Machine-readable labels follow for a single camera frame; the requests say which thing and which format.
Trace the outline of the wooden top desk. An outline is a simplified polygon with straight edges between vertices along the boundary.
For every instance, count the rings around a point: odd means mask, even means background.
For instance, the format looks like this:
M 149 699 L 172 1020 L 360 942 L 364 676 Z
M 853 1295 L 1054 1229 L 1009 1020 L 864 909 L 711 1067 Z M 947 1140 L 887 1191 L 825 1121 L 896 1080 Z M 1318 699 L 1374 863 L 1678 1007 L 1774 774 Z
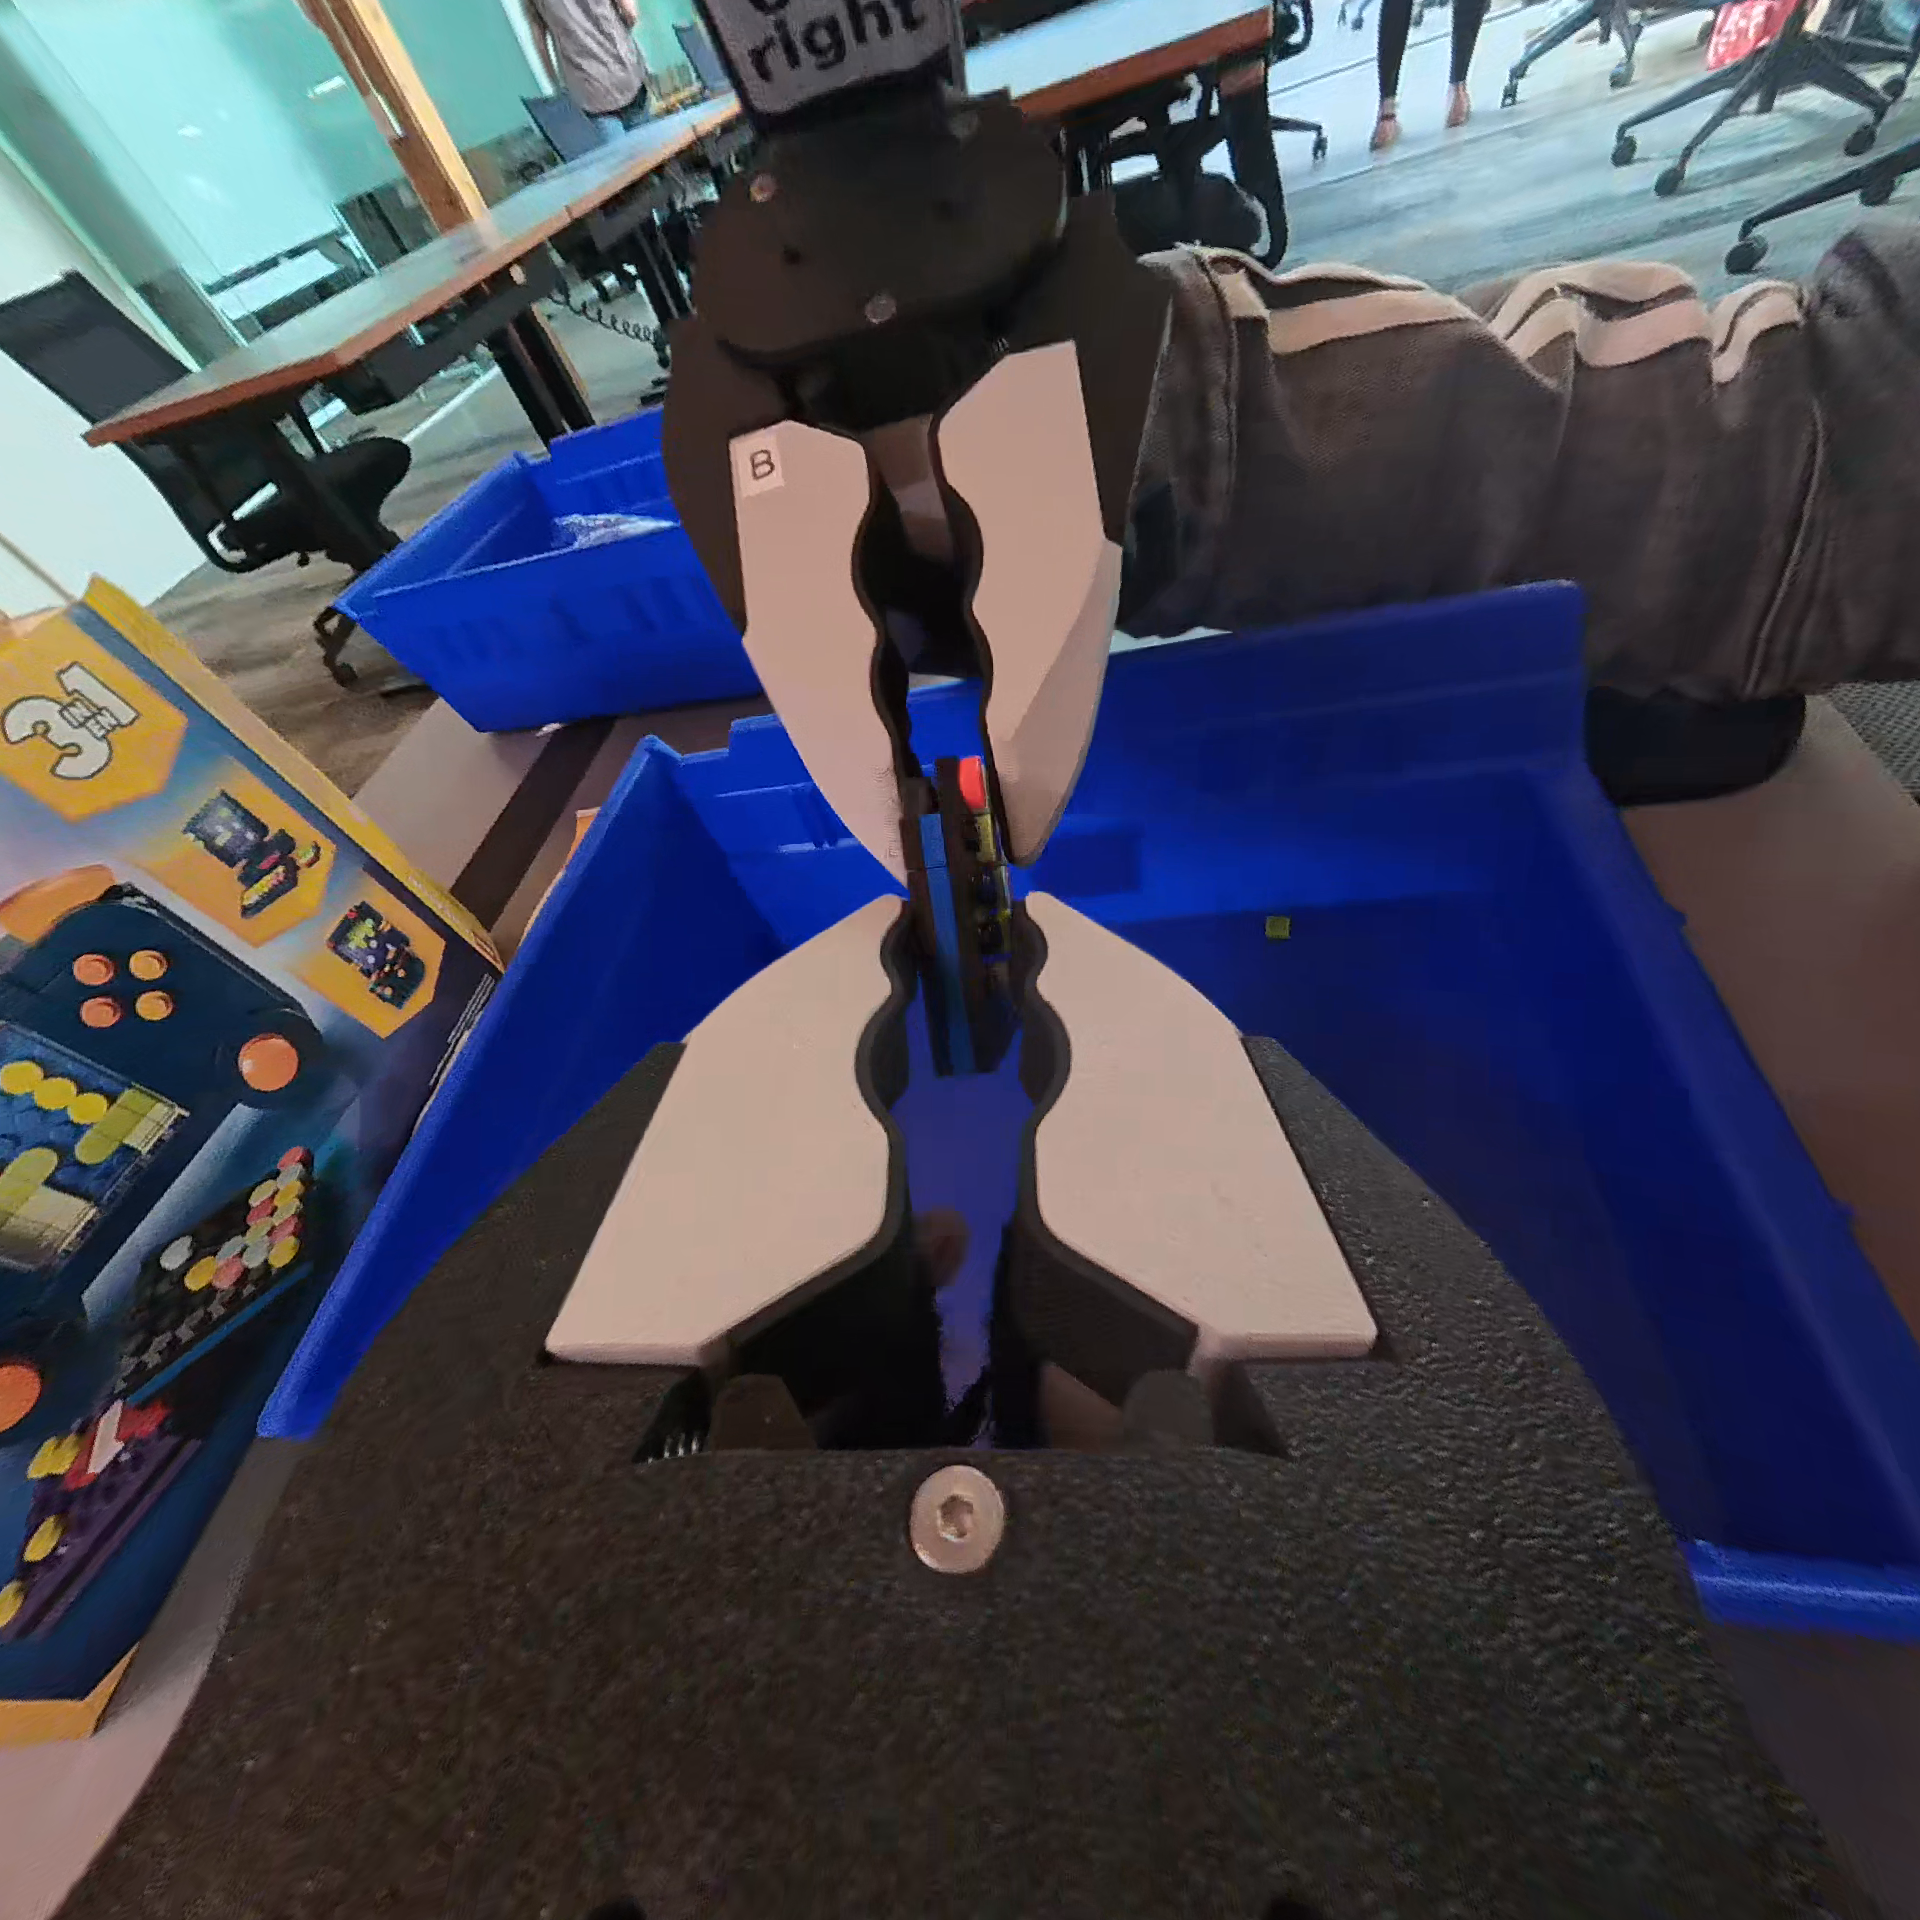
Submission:
M 651 118 L 322 304 L 108 415 L 84 425 L 84 446 L 161 446 L 220 419 L 289 419 L 321 386 L 353 398 L 354 386 L 379 382 L 379 405 L 396 405 L 472 344 L 505 364 L 542 442 L 584 430 L 589 395 L 542 328 L 542 302 L 557 296 L 562 242 L 621 242 L 668 207 L 668 167 L 720 153 L 733 132 L 743 132 L 733 94 Z
M 1264 59 L 1273 3 L 1101 0 L 965 49 L 965 94 L 1009 94 L 1028 123 L 1072 123 L 1139 90 Z

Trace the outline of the group of black office chairs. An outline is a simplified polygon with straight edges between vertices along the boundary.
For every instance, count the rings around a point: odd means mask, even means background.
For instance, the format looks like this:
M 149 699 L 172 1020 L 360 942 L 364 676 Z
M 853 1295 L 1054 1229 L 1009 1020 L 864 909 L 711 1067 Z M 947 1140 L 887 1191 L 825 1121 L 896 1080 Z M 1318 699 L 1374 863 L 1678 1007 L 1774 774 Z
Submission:
M 1688 167 L 1675 199 L 1655 186 L 1702 132 L 1714 104 L 1688 104 L 1637 132 L 1637 157 L 1615 167 L 1617 123 L 1705 76 L 1705 18 L 1649 21 L 1637 79 L 1608 85 L 1615 43 L 1570 42 L 1542 59 L 1511 106 L 1502 79 L 1563 3 L 1499 3 L 1478 30 L 1472 71 L 1472 123 L 1444 132 L 1450 14 L 1425 14 L 1404 53 L 1389 153 L 1374 153 L 1376 30 L 1318 7 L 1305 59 L 1273 71 L 1277 118 L 1318 123 L 1331 140 L 1322 160 L 1307 136 L 1277 136 L 1285 187 L 1285 263 L 1351 260 L 1465 287 L 1550 260 L 1641 257 L 1684 263 L 1705 287 L 1726 287 L 1726 247 L 1758 207 L 1840 169 L 1845 140 L 1865 123 L 1819 90 L 1789 90 L 1774 113 L 1744 106 Z

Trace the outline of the blue and yellow toy box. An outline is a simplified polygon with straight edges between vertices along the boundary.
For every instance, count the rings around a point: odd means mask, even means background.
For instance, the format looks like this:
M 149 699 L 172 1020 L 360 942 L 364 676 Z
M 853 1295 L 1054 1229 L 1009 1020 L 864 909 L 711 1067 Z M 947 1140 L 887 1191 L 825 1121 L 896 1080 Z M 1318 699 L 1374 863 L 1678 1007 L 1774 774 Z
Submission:
M 129 592 L 0 654 L 0 1711 L 84 1742 L 499 985 Z

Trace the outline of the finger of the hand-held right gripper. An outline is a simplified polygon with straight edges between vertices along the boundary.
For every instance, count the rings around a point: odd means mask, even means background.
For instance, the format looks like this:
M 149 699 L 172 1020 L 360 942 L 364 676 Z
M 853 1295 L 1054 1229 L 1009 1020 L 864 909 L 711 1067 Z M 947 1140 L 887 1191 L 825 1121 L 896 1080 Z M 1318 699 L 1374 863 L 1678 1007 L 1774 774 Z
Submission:
M 745 661 L 832 813 L 902 881 L 896 736 L 872 688 L 881 622 L 853 574 L 870 450 L 781 419 L 738 438 L 727 462 Z
M 1122 600 L 1080 351 L 1000 360 L 932 446 L 974 529 L 965 615 L 988 665 L 987 748 L 1009 855 L 1028 868 L 1080 786 Z

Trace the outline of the blue plastic bin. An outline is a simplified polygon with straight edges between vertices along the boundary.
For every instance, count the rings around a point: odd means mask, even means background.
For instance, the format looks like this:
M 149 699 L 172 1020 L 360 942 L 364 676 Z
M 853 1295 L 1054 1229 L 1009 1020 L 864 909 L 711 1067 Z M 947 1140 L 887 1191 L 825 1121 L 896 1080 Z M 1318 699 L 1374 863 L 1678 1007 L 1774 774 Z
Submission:
M 760 694 L 680 527 L 656 405 L 499 459 L 338 612 L 480 733 Z
M 1587 774 L 1574 591 L 1122 657 L 1033 881 L 1277 1038 L 1490 1243 L 1711 1617 L 1914 1641 L 1914 1337 Z M 887 891 L 778 721 L 644 743 L 256 1429 L 311 1439 L 647 1049 Z

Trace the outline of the black mesh desk chair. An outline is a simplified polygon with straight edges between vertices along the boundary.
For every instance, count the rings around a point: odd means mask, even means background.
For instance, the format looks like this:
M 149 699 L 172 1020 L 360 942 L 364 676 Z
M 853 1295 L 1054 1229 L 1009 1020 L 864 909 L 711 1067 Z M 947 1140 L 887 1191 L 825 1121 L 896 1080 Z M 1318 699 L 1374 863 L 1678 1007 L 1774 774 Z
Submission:
M 80 276 L 4 302 L 0 344 L 84 425 L 145 411 L 189 375 Z M 322 446 L 298 395 L 248 398 L 116 450 L 224 574 L 289 557 L 364 574 L 402 542 L 381 514 L 411 478 L 411 446 L 390 438 Z

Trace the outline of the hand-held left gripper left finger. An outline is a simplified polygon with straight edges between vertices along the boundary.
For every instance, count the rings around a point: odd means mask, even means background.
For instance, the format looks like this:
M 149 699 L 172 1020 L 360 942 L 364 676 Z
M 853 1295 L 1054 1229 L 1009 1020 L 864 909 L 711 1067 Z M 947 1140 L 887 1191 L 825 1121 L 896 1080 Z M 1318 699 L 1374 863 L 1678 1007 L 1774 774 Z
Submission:
M 900 1220 L 859 1045 L 896 1001 L 881 895 L 700 1017 L 546 1337 L 546 1359 L 711 1367 Z

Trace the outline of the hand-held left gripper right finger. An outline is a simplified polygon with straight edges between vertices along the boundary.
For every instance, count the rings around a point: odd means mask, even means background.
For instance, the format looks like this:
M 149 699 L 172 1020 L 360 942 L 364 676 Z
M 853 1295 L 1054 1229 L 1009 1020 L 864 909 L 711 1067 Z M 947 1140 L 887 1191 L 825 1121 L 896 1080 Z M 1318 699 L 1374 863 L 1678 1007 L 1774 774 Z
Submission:
M 1015 1322 L 1058 1367 L 1343 1364 L 1376 1347 L 1251 1049 L 1189 976 L 1028 895 Z

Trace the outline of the black plate with coloured studs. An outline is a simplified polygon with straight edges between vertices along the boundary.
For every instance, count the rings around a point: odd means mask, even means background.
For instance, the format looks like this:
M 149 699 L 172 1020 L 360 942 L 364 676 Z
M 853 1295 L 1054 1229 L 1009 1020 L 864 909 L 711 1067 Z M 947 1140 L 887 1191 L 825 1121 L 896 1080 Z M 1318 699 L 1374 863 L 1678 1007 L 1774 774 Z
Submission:
M 935 758 L 900 817 L 932 1067 L 1000 1071 L 1015 1038 L 1015 900 L 987 755 Z

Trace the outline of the black mouse wrist rest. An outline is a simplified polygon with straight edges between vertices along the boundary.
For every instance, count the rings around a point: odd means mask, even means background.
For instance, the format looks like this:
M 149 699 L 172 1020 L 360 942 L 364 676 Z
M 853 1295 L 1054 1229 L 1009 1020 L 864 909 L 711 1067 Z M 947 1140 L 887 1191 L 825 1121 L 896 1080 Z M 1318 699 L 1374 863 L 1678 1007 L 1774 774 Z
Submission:
M 1696 700 L 1593 688 L 1584 751 L 1608 806 L 1705 806 L 1774 784 L 1798 751 L 1810 699 Z

